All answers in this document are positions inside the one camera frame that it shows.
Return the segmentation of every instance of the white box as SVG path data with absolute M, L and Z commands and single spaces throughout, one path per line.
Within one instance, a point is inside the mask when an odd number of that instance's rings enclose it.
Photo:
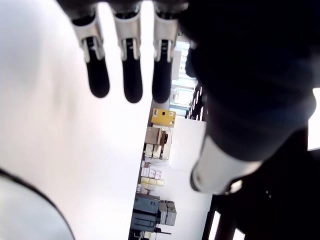
M 156 190 L 156 189 L 157 189 L 157 185 L 149 184 L 148 190 L 154 191 L 154 190 Z
M 156 171 L 156 172 L 155 172 L 154 179 L 157 179 L 157 180 L 160 180 L 160 179 L 161 179 L 161 172 L 160 172 L 160 171 Z
M 150 168 L 143 167 L 141 170 L 141 177 L 149 177 Z
M 156 170 L 150 169 L 148 176 L 149 178 L 154 178 L 156 176 Z

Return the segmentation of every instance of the white wall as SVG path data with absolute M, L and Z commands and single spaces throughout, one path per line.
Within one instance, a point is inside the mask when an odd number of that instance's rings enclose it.
M 170 167 L 152 167 L 162 172 L 165 185 L 157 186 L 150 194 L 174 201 L 177 211 L 174 226 L 159 225 L 163 232 L 172 235 L 158 234 L 157 240 L 202 239 L 212 195 L 194 191 L 190 174 L 199 156 L 205 128 L 205 122 L 177 118 L 171 128 Z
M 83 52 L 54 0 L 0 1 L 0 168 L 48 195 L 77 240 L 124 240 L 152 99 L 153 5 L 142 4 L 137 104 L 123 94 L 111 11 L 101 3 L 99 12 L 110 77 L 103 99 L 90 93 Z

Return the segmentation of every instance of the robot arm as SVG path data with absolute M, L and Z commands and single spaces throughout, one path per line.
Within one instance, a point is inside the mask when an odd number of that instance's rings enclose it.
M 103 98 L 109 92 L 109 77 L 98 1 L 57 2 L 69 16 L 83 49 L 91 92 Z M 125 97 L 137 103 L 143 93 L 139 50 L 141 1 L 105 2 L 112 9 L 121 49 Z M 318 30 L 309 27 L 315 25 L 301 17 L 301 12 L 309 15 L 310 9 L 285 2 L 269 0 L 265 5 L 255 5 L 154 0 L 154 100 L 164 103 L 170 96 L 179 23 L 196 42 L 191 65 L 208 93 L 206 135 L 190 179 L 196 191 L 236 192 L 241 182 L 231 183 L 256 171 L 294 131 L 308 122 L 315 110 L 308 49 L 313 44 L 313 30 Z

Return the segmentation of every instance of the black shelving unit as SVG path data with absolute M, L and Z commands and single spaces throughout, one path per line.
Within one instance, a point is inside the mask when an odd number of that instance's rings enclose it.
M 193 93 L 191 106 L 185 113 L 185 118 L 197 121 L 206 121 L 208 113 L 206 101 L 207 96 L 204 88 L 198 82 Z

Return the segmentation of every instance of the black fingertip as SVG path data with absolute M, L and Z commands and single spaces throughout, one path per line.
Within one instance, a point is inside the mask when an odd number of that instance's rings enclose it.
M 90 62 L 86 64 L 86 67 L 92 94 L 97 98 L 104 98 L 110 90 L 105 58 L 98 60 L 96 55 L 90 54 Z
M 157 103 L 163 104 L 170 97 L 171 69 L 172 62 L 167 62 L 165 55 L 161 56 L 160 61 L 154 62 L 152 96 Z
M 123 67 L 123 87 L 125 98 L 132 104 L 138 103 L 143 95 L 142 76 L 140 70 L 140 59 L 134 58 L 133 49 L 127 48 L 127 59 L 122 61 Z

